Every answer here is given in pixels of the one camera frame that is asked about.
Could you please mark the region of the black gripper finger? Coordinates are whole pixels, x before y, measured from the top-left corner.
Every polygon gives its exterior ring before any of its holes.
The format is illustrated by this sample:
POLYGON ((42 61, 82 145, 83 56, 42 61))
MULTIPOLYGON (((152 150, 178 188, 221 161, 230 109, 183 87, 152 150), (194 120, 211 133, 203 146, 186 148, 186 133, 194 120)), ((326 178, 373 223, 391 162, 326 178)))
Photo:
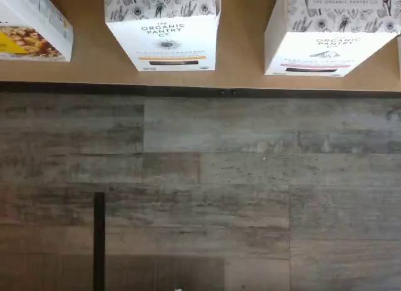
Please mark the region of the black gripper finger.
POLYGON ((105 194, 94 193, 93 290, 105 290, 105 194))

